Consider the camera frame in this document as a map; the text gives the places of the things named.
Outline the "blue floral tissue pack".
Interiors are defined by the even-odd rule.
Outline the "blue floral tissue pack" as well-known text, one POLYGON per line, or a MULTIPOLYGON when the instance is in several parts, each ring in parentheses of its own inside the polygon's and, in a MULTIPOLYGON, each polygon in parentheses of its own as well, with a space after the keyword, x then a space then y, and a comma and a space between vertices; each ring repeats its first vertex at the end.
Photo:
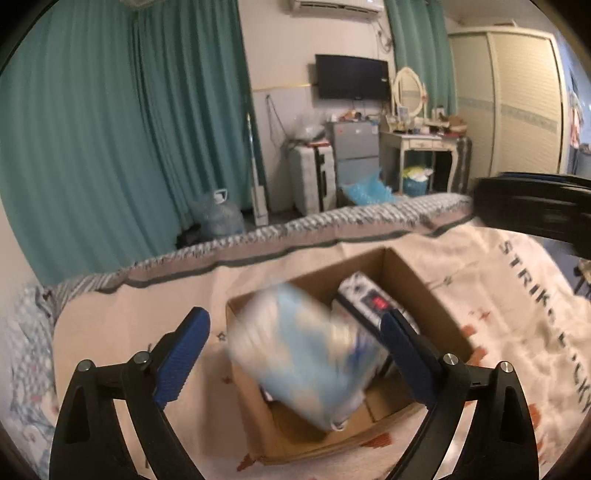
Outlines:
POLYGON ((228 354, 273 400, 342 431, 386 350, 355 320, 283 283, 253 295, 228 328, 228 354))

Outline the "floral tissue paper pack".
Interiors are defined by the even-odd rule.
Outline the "floral tissue paper pack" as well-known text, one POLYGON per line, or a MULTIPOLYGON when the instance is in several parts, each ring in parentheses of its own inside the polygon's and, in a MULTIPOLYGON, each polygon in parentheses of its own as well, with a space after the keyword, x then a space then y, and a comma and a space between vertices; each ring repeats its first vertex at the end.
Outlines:
POLYGON ((420 329, 411 314, 384 289, 363 272, 358 271, 339 284, 332 306, 341 309, 376 337, 381 335, 383 317, 397 310, 419 333, 420 329))

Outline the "blue floral pillow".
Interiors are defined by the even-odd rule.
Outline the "blue floral pillow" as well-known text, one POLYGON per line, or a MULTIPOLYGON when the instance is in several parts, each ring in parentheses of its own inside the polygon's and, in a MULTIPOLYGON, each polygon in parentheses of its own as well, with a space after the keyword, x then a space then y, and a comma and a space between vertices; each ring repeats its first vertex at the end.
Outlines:
POLYGON ((52 341, 55 318, 37 285, 1 313, 1 424, 40 479, 49 477, 58 402, 52 341))

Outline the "grey checked bed sheet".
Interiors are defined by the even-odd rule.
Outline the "grey checked bed sheet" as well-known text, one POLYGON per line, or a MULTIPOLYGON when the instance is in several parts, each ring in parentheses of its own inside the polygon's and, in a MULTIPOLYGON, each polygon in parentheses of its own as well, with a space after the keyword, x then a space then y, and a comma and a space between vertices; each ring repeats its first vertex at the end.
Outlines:
POLYGON ((68 302, 85 293, 109 295, 122 286, 143 289, 204 275, 221 266, 239 268, 298 250, 331 248, 339 243, 393 240, 409 233, 437 237, 453 225, 472 218, 471 198, 456 193, 432 194, 397 203, 344 207, 200 243, 113 273, 74 277, 42 288, 36 301, 47 315, 58 318, 68 302))

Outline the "cream louvred wardrobe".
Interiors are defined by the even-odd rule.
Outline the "cream louvred wardrobe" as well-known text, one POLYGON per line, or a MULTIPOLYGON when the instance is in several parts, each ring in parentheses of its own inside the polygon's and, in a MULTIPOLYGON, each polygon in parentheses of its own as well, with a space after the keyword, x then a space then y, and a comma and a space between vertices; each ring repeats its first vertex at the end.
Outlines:
POLYGON ((555 37, 509 26, 449 35, 457 113, 473 142, 470 178, 559 174, 568 150, 568 99, 555 37))

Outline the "blue waste basket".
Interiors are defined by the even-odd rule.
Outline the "blue waste basket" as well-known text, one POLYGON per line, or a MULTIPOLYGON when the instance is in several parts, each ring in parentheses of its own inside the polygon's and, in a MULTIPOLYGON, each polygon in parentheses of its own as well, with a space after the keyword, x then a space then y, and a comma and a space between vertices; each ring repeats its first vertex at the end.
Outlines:
POLYGON ((403 193, 408 197, 427 195, 434 170, 423 166, 413 166, 403 171, 403 193))

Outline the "cream dressing table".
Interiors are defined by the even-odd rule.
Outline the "cream dressing table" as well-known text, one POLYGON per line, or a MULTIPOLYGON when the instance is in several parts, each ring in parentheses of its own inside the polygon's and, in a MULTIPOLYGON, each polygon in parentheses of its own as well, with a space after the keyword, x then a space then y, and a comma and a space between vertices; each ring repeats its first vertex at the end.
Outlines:
POLYGON ((414 134, 394 131, 387 116, 382 116, 379 127, 380 164, 384 180, 398 194, 404 193, 403 172, 406 168, 406 155, 409 152, 446 152, 451 155, 450 173, 446 191, 451 193, 459 170, 460 155, 458 139, 451 136, 433 134, 414 134))

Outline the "blue plastic bag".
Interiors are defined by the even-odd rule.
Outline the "blue plastic bag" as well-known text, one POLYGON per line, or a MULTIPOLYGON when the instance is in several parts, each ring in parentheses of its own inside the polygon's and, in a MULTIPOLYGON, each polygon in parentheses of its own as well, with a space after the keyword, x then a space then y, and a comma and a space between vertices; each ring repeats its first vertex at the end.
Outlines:
POLYGON ((341 185, 339 188, 346 199, 356 206, 396 203, 398 197, 391 187, 383 183, 381 173, 382 171, 377 169, 369 176, 352 184, 341 185))

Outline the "oval vanity mirror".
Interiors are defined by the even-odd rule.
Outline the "oval vanity mirror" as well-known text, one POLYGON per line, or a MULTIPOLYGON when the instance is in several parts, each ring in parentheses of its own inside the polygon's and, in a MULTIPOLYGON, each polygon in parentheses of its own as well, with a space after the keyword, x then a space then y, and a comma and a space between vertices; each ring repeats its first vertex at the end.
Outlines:
POLYGON ((394 107, 399 115, 419 116, 425 108, 426 91, 419 75, 410 67, 401 68, 392 86, 394 107))

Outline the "brown cardboard box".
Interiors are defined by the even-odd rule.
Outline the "brown cardboard box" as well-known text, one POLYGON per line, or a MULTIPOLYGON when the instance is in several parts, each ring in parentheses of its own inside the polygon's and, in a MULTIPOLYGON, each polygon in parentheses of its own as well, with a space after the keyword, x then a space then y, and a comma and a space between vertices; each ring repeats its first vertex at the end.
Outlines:
POLYGON ((435 352, 471 357, 458 322, 391 248, 228 301, 228 354, 253 458, 281 465, 346 450, 417 409, 378 339, 389 307, 435 352))

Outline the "teal curtain right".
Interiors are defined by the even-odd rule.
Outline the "teal curtain right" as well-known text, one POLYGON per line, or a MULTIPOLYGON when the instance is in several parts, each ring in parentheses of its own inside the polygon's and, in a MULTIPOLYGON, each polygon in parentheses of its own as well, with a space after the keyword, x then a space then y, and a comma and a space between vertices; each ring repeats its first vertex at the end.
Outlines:
POLYGON ((447 114, 455 114, 457 93, 454 64, 441 3, 388 0, 385 5, 397 68, 412 68, 426 85, 428 112, 443 106, 447 114))

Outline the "teal curtain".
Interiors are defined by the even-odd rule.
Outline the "teal curtain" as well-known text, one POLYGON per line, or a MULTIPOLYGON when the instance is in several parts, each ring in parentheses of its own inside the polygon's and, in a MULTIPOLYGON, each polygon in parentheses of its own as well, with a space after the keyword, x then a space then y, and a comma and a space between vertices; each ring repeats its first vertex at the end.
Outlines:
POLYGON ((172 251, 262 165, 238 3, 59 1, 1 75, 1 199, 46 285, 172 251))
POLYGON ((397 68, 412 68, 426 85, 428 112, 443 106, 447 114, 455 114, 457 93, 454 64, 441 3, 388 0, 385 5, 397 68))

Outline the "white air conditioner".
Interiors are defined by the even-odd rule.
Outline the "white air conditioner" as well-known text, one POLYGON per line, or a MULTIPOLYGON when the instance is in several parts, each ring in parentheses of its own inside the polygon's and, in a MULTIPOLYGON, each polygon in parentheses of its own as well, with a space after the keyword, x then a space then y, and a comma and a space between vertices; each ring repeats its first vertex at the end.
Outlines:
POLYGON ((385 11, 385 3, 379 0, 291 0, 290 6, 294 11, 325 9, 363 15, 381 15, 385 11))

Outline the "teal curtain left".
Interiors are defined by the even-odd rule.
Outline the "teal curtain left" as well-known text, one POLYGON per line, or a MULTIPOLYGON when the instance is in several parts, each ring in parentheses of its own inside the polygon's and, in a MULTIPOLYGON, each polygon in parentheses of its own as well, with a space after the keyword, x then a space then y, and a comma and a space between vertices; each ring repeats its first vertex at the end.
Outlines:
POLYGON ((172 251, 262 165, 238 3, 59 1, 1 75, 1 199, 46 285, 172 251))

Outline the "black wall television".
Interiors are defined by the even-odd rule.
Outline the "black wall television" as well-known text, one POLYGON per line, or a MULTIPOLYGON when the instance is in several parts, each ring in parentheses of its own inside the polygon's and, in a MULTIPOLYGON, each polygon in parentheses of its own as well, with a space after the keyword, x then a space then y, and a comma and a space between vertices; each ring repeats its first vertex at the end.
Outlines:
POLYGON ((325 100, 387 101, 391 98, 386 61, 344 55, 315 55, 318 97, 325 100))

